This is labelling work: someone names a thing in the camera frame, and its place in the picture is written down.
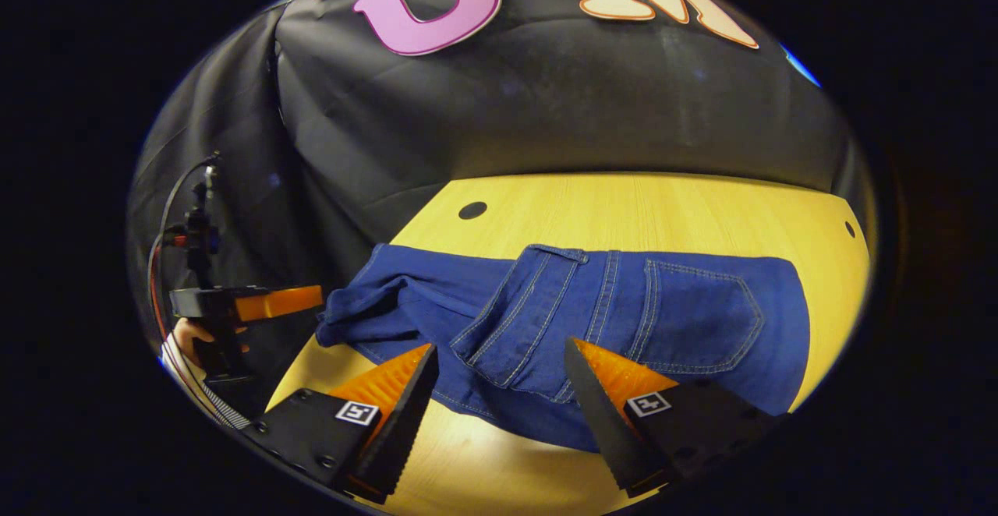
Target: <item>black cable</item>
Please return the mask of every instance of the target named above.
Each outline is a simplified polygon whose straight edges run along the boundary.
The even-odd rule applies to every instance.
[[[153,314],[154,315],[159,315],[159,309],[157,309],[156,302],[154,302],[154,300],[153,300],[153,292],[157,291],[157,289],[154,288],[153,275],[154,274],[157,275],[157,277],[156,277],[157,281],[160,282],[159,288],[163,288],[163,283],[162,283],[163,282],[163,268],[159,268],[159,270],[156,270],[154,272],[154,270],[153,270],[153,262],[154,262],[153,259],[154,259],[154,254],[156,253],[157,247],[161,246],[161,240],[163,240],[163,234],[165,232],[165,229],[167,229],[167,220],[170,217],[170,210],[172,208],[172,204],[174,203],[174,198],[177,196],[177,193],[179,192],[179,189],[181,189],[181,186],[184,186],[184,182],[190,176],[190,174],[192,174],[193,172],[197,171],[197,169],[199,169],[199,168],[206,167],[207,165],[214,164],[214,162],[217,159],[218,159],[218,153],[215,153],[215,154],[212,154],[209,157],[204,158],[202,161],[199,161],[196,164],[192,165],[192,167],[190,167],[188,169],[188,171],[185,172],[184,175],[181,175],[181,178],[177,179],[177,182],[174,183],[174,186],[170,190],[170,194],[168,194],[168,196],[167,196],[167,201],[165,201],[165,204],[163,206],[163,217],[160,218],[160,228],[159,228],[159,231],[157,232],[157,235],[156,235],[156,242],[154,242],[154,244],[152,246],[152,249],[150,249],[150,252],[149,252],[149,261],[147,261],[147,274],[149,274],[149,277],[146,279],[146,281],[147,281],[146,283],[147,283],[147,286],[149,286],[150,307],[153,307],[153,310],[154,310]],[[175,359],[174,354],[172,354],[172,350],[170,349],[170,345],[168,345],[168,343],[167,343],[167,338],[164,338],[163,334],[161,334],[160,336],[161,336],[161,338],[163,338],[164,350],[165,350],[165,353],[168,354],[168,358],[170,359],[170,363],[172,364],[172,367],[174,367],[174,370],[179,370],[177,359]],[[193,376],[192,371],[190,371],[190,364],[188,363],[188,359],[186,359],[186,357],[184,356],[184,354],[181,354],[181,360],[182,360],[182,362],[184,362],[184,366],[186,368],[186,372],[188,374],[190,374],[190,375]],[[182,376],[182,374],[179,373],[179,371],[178,371],[177,375],[178,375],[179,378],[181,378],[181,381],[184,381],[186,383],[186,378],[184,376]],[[214,405],[214,403],[213,403],[211,405],[211,407],[214,407],[214,410],[217,411],[217,413],[211,412],[211,407],[209,407],[209,406],[207,406],[207,405],[204,404],[204,401],[202,400],[202,398],[200,398],[199,395],[197,395],[197,392],[194,391],[192,388],[190,388],[190,385],[188,385],[186,387],[188,387],[188,391],[190,391],[190,393],[192,393],[193,398],[196,399],[197,403],[199,403],[199,405],[202,406],[203,409],[207,411],[207,413],[209,413],[211,416],[213,416],[215,420],[218,421],[218,418],[220,418],[220,416],[221,416],[221,418],[225,420],[225,424],[228,424],[232,428],[238,428],[238,426],[236,426],[236,424],[233,423],[231,419],[229,419],[229,417],[227,416],[227,414],[224,413],[224,409],[218,408],[218,406]]]

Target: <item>seam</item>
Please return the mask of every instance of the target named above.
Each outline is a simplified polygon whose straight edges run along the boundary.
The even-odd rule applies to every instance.
[[[501,295],[503,289],[506,288],[506,285],[508,285],[509,278],[512,277],[513,271],[516,270],[516,267],[519,267],[523,257],[524,254],[520,253],[520,257],[517,257],[517,260],[515,260],[509,267],[509,270],[506,271],[506,277],[504,277],[502,282],[499,283],[499,288],[496,288],[496,292],[492,294],[491,299],[489,299],[488,306],[485,306],[485,309],[482,309],[482,313],[479,313],[478,317],[475,318],[474,321],[472,321],[472,323],[464,329],[464,331],[461,331],[456,338],[451,339],[448,343],[451,348],[457,346],[459,342],[464,341],[464,338],[467,338],[468,334],[471,334],[471,331],[474,331],[476,328],[480,327],[483,322],[485,322],[485,319],[492,313],[492,310],[495,309],[496,302],[499,302],[499,295]]]
[[[641,323],[638,325],[638,334],[635,335],[634,341],[631,343],[631,349],[628,350],[627,359],[634,360],[635,352],[638,350],[638,343],[641,341],[641,336],[645,332],[645,323],[648,320],[649,309],[651,309],[652,300],[652,260],[648,258],[645,260],[645,307],[644,311],[641,312]]]
[[[648,320],[648,327],[645,328],[645,334],[641,339],[641,348],[638,349],[638,354],[635,354],[635,359],[640,359],[641,355],[645,353],[645,346],[652,339],[652,328],[655,327],[655,322],[659,320],[659,310],[662,309],[662,292],[659,292],[659,288],[662,288],[662,279],[660,279],[658,268],[655,268],[655,265],[652,265],[652,268],[655,271],[653,277],[649,278],[653,283],[652,315]]]
[[[516,387],[510,387],[510,389],[512,389],[513,391],[516,391],[517,393],[530,393],[530,394],[533,394],[533,395],[540,396],[540,398],[545,398],[548,401],[551,401],[552,403],[555,403],[556,405],[564,405],[564,403],[568,403],[569,402],[569,400],[554,401],[554,400],[551,399],[551,394],[550,393],[544,393],[542,391],[534,391],[533,389],[519,389],[519,388],[516,388]]]
[[[382,359],[382,357],[381,357],[380,354],[378,354],[377,352],[374,352],[370,348],[367,348],[366,346],[364,346],[364,343],[362,343],[362,342],[352,342],[352,343],[349,343],[349,344],[350,344],[350,346],[356,346],[357,348],[359,348],[359,349],[363,350],[364,352],[367,352],[371,356],[375,357],[375,359],[377,359],[379,363],[384,362],[384,359]]]
[[[610,317],[610,302],[613,302],[614,290],[617,286],[617,265],[619,264],[620,253],[611,250],[607,253],[607,265],[603,269],[603,286],[600,288],[600,299],[596,301],[596,313],[593,316],[593,321],[589,324],[589,328],[586,330],[586,334],[583,336],[582,341],[592,342],[593,345],[598,345],[600,342],[600,336],[603,334],[603,327],[607,324],[607,318]],[[593,335],[593,327],[596,325],[596,321],[602,317],[600,322],[600,329],[596,332],[596,340],[589,341],[589,338]],[[567,403],[572,399],[574,393],[569,393],[565,398],[564,393],[569,389],[569,380],[567,375],[564,377],[564,382],[562,382],[562,387],[555,395],[554,400],[559,403]]]
[[[476,409],[476,408],[471,407],[469,405],[464,405],[464,403],[462,403],[462,402],[460,402],[460,401],[458,401],[456,399],[449,398],[448,396],[444,395],[443,393],[441,393],[439,391],[436,391],[435,389],[434,389],[434,395],[436,395],[438,398],[444,399],[445,401],[449,401],[451,403],[454,403],[454,405],[459,405],[461,407],[464,407],[464,409],[468,409],[470,411],[476,412],[476,413],[480,414],[481,416],[484,416],[484,417],[487,417],[487,418],[491,418],[492,420],[495,420],[495,418],[496,418],[495,415],[493,415],[492,413]]]
[[[373,292],[363,293],[355,299],[349,300],[349,302],[343,304],[343,309],[349,313],[349,316],[356,315],[357,313],[361,313],[361,311],[368,309],[371,304],[380,302],[381,299],[384,299],[384,297],[390,295],[390,293],[395,292],[397,294],[401,292],[406,285],[409,285],[409,281],[407,281],[405,277],[393,278],[387,285],[378,286],[378,288],[375,288]],[[361,306],[361,309],[354,311],[354,306]]]
[[[361,268],[360,272],[357,272],[356,277],[353,278],[354,281],[359,281],[359,279],[363,277],[364,274],[367,274],[367,271],[370,270],[371,265],[374,264],[374,260],[375,258],[377,258],[377,254],[381,252],[382,247],[384,246],[382,245],[374,246],[374,251],[371,253],[370,259],[367,260],[367,264],[364,265],[364,268]]]
[[[513,368],[513,373],[509,374],[509,377],[506,378],[506,381],[502,382],[501,387],[509,385],[510,380],[512,380],[513,377],[516,376],[516,374],[520,373],[520,368],[522,368],[524,364],[527,363],[527,360],[530,359],[530,357],[533,355],[534,349],[537,348],[537,343],[541,341],[541,336],[547,332],[548,325],[551,324],[551,318],[554,317],[555,310],[558,309],[558,306],[561,304],[561,300],[564,297],[564,290],[568,288],[568,283],[572,280],[572,277],[575,276],[575,271],[577,270],[578,267],[579,267],[578,263],[572,263],[572,266],[569,267],[568,275],[567,277],[564,277],[564,283],[562,285],[562,289],[560,292],[558,292],[558,297],[555,299],[554,304],[552,304],[551,310],[548,311],[548,316],[547,318],[545,318],[544,324],[541,325],[540,330],[537,331],[537,336],[534,337],[534,342],[530,345],[530,348],[527,349],[527,353],[524,354],[523,359],[520,359],[520,363],[517,364],[515,368]]]
[[[578,261],[578,263],[588,263],[589,257],[581,249],[561,249],[561,247],[545,246],[544,243],[533,243],[527,249],[538,249],[542,252],[556,254],[556,256],[568,258],[568,260]]]
[[[275,4],[272,7],[265,9],[263,12],[259,12],[259,14],[254,15],[253,19],[250,20],[250,21],[254,21],[255,19],[264,18],[263,21],[265,22],[265,21],[267,21],[267,14],[270,14],[270,12],[274,12],[277,8],[281,8],[281,15],[278,15],[277,19],[274,20],[274,26],[271,28],[270,34],[268,34],[268,37],[270,38],[271,47],[270,47],[270,50],[266,50],[266,51],[267,51],[267,53],[270,53],[270,54],[274,53],[274,43],[278,39],[278,24],[281,22],[281,19],[284,19],[285,13],[288,11],[288,3],[286,2],[285,4]],[[227,37],[225,37],[225,39],[223,41],[221,41],[221,43],[218,43],[217,46],[215,46],[214,48],[212,48],[209,51],[209,53],[207,53],[206,55],[204,55],[197,62],[197,64],[195,64],[195,68],[200,68],[200,71],[199,71],[200,78],[199,78],[199,80],[203,79],[203,77],[204,77],[204,70],[207,68],[207,62],[209,62],[209,60],[211,60],[211,58],[213,58],[215,55],[217,55],[218,51],[220,51],[222,47],[228,46],[228,44],[231,44],[231,43],[235,43],[235,41],[237,41],[239,39],[238,36],[241,37],[241,36],[243,36],[243,34],[249,33],[250,29],[253,29],[253,27],[247,27],[246,25],[247,25],[247,23],[244,23],[238,29],[234,30],[234,32],[231,32]],[[267,60],[268,60],[268,57],[264,57],[264,68],[267,68],[267,62],[265,62]],[[139,181],[140,176],[143,176],[143,175],[146,174],[147,169],[149,169],[149,167],[153,164],[153,161],[156,161],[157,158],[160,157],[160,153],[163,153],[163,150],[165,150],[165,148],[170,143],[174,142],[174,140],[177,140],[179,136],[181,136],[184,132],[186,132],[186,130],[188,130],[190,128],[190,126],[192,126],[193,124],[195,124],[195,122],[199,121],[200,119],[204,118],[204,116],[207,115],[207,114],[209,114],[209,112],[214,111],[215,108],[221,107],[224,104],[232,103],[232,101],[235,101],[236,98],[241,97],[246,92],[249,92],[249,90],[252,90],[254,87],[257,87],[257,85],[259,85],[259,83],[265,83],[265,82],[267,82],[268,78],[274,79],[274,85],[272,85],[272,86],[273,87],[277,87],[277,72],[275,72],[275,71],[271,72],[270,69],[261,69],[260,71],[263,73],[263,76],[258,76],[255,80],[253,80],[253,83],[251,83],[249,86],[243,87],[243,89],[239,90],[239,92],[236,92],[235,94],[232,94],[231,97],[227,97],[224,100],[221,100],[221,101],[218,101],[215,104],[212,104],[209,108],[206,108],[206,110],[203,110],[202,112],[200,112],[199,114],[197,114],[196,117],[188,119],[188,122],[186,122],[185,125],[181,126],[181,128],[179,128],[177,130],[177,132],[173,133],[170,136],[165,136],[165,142],[163,142],[163,146],[160,146],[159,149],[156,149],[156,151],[153,152],[152,156],[149,157],[149,161],[146,161],[146,164],[142,167],[142,171],[137,172],[135,174],[135,176],[133,176],[133,185],[138,185],[138,181]],[[184,83],[185,80],[190,77],[190,73],[193,73],[193,69],[191,69],[190,72],[188,72],[188,75],[184,76],[184,79],[181,79],[177,83],[178,87],[179,87],[179,85],[181,85],[181,83]],[[177,92],[175,92],[175,90],[174,90],[174,93],[170,94],[170,98],[174,97],[175,94],[177,94]],[[278,108],[279,108],[279,105],[281,105],[281,94],[278,92],[277,89],[272,90],[271,94],[272,94],[272,96],[274,96],[274,99],[278,102]],[[289,137],[288,128],[286,128],[286,125],[284,125],[284,121],[281,121],[281,125],[283,125],[285,127],[284,128],[285,133]],[[145,149],[145,144],[147,142],[149,142],[149,136],[146,136],[146,139],[143,141],[143,149]]]
[[[478,358],[482,355],[482,353],[488,350],[488,348],[492,346],[492,344],[496,341],[496,339],[499,338],[499,336],[502,335],[506,331],[506,329],[510,327],[511,324],[513,324],[513,321],[516,320],[517,315],[520,314],[520,311],[523,309],[523,306],[527,303],[527,300],[530,299],[531,295],[533,295],[534,288],[537,286],[537,281],[541,277],[541,274],[544,272],[545,268],[547,267],[549,258],[550,256],[544,257],[544,260],[541,261],[541,267],[538,268],[537,272],[534,274],[534,278],[530,281],[530,285],[527,286],[526,292],[524,292],[523,295],[520,296],[520,300],[519,302],[517,302],[516,307],[514,307],[512,313],[510,313],[510,316],[507,317],[506,320],[502,322],[502,325],[499,325],[499,328],[496,329],[495,332],[489,335],[489,338],[486,339],[484,345],[482,345],[477,350],[477,352],[472,354],[471,359],[468,359],[469,362],[468,366],[474,367],[475,362],[478,361]]]

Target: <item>black fabric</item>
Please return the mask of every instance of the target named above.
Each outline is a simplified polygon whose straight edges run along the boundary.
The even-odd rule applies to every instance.
[[[341,288],[450,179],[523,172],[784,182],[844,196],[869,230],[848,125],[777,41],[724,1],[759,50],[693,15],[685,25],[662,12],[608,22],[582,12],[581,0],[503,0],[469,39],[402,57],[381,46],[355,1],[288,0],[254,16],[165,104],[128,206],[129,278],[154,350],[147,254],[172,183],[213,150],[224,158],[211,203],[218,285]],[[406,1],[420,19],[454,2]],[[197,181],[170,222],[182,220]],[[179,250],[161,262],[165,304],[193,279]],[[313,329],[303,313],[240,335],[260,374],[243,388],[257,410],[246,416],[263,410]]]
[[[349,280],[367,260],[368,246],[344,214],[321,207],[321,231],[307,201],[310,176],[288,143],[272,82],[272,34],[284,8],[251,19],[190,71],[165,105],[147,137],[129,194],[129,278],[150,345],[159,349],[159,329],[147,306],[146,261],[156,238],[167,194],[186,169],[220,150],[218,189],[209,203],[220,225],[221,247],[213,257],[216,285],[322,285]],[[182,221],[192,206],[191,175],[168,217]],[[170,289],[194,285],[181,249],[161,254],[165,324]],[[257,380],[224,399],[250,405],[245,416],[263,413],[271,392],[311,331],[306,311],[254,325],[239,335],[249,345],[246,364]]]
[[[290,137],[371,231],[382,203],[453,178],[691,171],[830,192],[848,127],[783,48],[681,25],[596,19],[581,0],[503,0],[475,36],[423,57],[381,46],[356,0],[295,0],[278,24]],[[406,0],[420,19],[453,0]]]
[[[9,513],[346,513],[344,497],[278,469],[190,405],[139,339],[122,277],[116,235],[134,149],[164,84],[195,62],[192,47],[213,46],[234,16],[267,0],[15,1],[5,15],[16,119],[4,165],[17,196],[8,233],[28,245],[9,247],[21,278],[9,301],[24,306],[4,346]],[[994,55],[982,24],[993,27],[993,2],[733,1],[781,32],[859,140],[883,146],[906,207],[903,217],[889,201],[880,207],[873,314],[771,445],[667,504],[627,512],[987,513],[994,175],[981,147],[995,115],[984,109]],[[873,162],[881,181],[884,160]],[[903,249],[884,221],[908,226]]]

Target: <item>blue denim jeans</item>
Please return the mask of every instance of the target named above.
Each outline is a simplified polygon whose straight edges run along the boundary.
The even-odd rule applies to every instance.
[[[596,451],[564,374],[570,336],[776,415],[808,364],[808,306],[794,265],[771,257],[528,246],[514,261],[380,245],[317,329],[320,345],[376,363],[432,342],[434,397],[452,410]]]

